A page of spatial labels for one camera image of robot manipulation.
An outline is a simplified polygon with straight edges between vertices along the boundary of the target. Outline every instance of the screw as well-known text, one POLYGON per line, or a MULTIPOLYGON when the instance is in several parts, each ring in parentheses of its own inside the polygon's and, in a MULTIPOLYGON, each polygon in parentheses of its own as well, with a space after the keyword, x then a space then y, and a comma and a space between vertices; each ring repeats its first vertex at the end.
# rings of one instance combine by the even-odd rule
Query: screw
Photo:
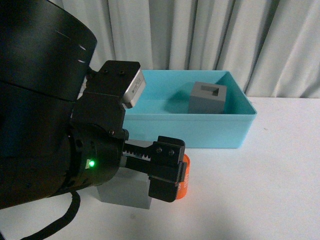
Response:
POLYGON ((173 156, 175 154, 175 151, 173 151, 172 149, 169 151, 169 156, 173 156))
POLYGON ((110 135, 110 136, 113 136, 114 134, 115 134, 115 131, 112 130, 112 129, 110 129, 110 130, 109 130, 109 135, 110 135))
POLYGON ((158 147, 155 151, 156 151, 157 154, 160 154, 162 152, 162 148, 158 147))

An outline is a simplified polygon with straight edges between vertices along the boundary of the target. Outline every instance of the blue plastic bin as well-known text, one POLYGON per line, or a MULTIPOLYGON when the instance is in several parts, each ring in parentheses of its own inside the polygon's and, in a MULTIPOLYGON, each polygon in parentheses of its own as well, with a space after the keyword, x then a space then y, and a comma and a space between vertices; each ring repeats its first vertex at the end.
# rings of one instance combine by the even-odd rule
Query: blue plastic bin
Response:
POLYGON ((178 138, 187 148, 239 148, 257 115, 228 71, 144 70, 146 87, 126 110, 123 128, 130 139, 178 138), (224 114, 188 114, 195 82, 227 86, 224 114))

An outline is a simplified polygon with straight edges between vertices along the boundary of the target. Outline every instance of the white curtain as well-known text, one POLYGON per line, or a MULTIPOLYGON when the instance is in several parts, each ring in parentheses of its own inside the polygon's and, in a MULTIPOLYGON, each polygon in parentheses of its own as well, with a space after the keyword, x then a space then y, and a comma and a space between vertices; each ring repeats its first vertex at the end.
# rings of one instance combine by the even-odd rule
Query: white curtain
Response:
POLYGON ((320 0, 52 2, 97 37, 95 70, 227 70, 248 96, 320 98, 320 0))

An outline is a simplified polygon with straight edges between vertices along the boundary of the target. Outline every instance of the green led light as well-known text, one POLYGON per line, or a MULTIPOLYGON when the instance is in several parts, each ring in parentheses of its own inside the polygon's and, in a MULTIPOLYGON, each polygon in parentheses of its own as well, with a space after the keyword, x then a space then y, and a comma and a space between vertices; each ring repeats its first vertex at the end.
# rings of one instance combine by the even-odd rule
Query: green led light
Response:
POLYGON ((95 165, 95 161, 91 160, 91 161, 89 162, 89 166, 92 168, 94 165, 95 165))

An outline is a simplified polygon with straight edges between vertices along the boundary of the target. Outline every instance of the gray cube with square hole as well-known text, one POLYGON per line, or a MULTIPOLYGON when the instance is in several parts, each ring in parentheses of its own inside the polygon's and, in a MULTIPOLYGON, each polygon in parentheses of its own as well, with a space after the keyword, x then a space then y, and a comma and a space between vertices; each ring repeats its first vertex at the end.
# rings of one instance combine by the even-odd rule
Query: gray cube with square hole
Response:
POLYGON ((189 114, 223 114, 227 86, 196 81, 190 94, 189 114))
POLYGON ((111 180, 96 188, 101 202, 150 209, 149 185, 147 174, 120 167, 111 180))

